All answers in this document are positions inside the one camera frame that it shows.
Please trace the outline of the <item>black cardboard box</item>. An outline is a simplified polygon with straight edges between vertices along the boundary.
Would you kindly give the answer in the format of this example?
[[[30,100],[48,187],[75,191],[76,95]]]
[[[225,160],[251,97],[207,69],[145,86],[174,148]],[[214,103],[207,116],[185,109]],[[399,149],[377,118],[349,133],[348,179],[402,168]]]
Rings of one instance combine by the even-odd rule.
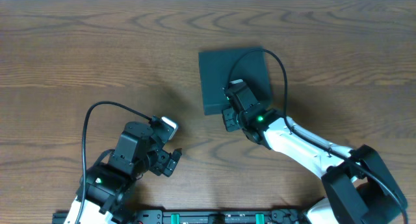
[[[229,81],[241,79],[257,100],[269,105],[272,91],[265,56],[252,47],[203,51],[198,54],[203,111],[206,116],[221,114],[229,106],[224,89]]]

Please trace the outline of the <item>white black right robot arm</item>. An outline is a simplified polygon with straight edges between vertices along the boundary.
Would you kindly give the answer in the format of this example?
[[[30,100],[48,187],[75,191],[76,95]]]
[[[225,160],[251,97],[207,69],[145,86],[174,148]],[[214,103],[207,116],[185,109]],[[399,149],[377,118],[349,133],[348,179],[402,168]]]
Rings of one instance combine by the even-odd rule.
[[[402,215],[407,201],[379,154],[331,143],[297,125],[275,109],[266,109],[245,82],[224,90],[230,107],[223,110],[228,131],[282,153],[316,175],[326,197],[302,212],[305,223],[389,223]]]

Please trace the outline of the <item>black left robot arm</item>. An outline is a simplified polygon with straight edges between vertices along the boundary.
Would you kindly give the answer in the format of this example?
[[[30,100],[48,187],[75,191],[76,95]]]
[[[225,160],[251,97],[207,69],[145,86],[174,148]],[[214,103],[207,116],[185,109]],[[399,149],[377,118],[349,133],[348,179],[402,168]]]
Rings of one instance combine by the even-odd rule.
[[[81,177],[77,197],[64,222],[140,223],[138,213],[126,209],[125,203],[145,172],[172,175],[181,150],[167,153],[163,147],[177,129],[177,123],[167,117],[153,117],[149,123],[127,123],[116,148],[103,152]]]

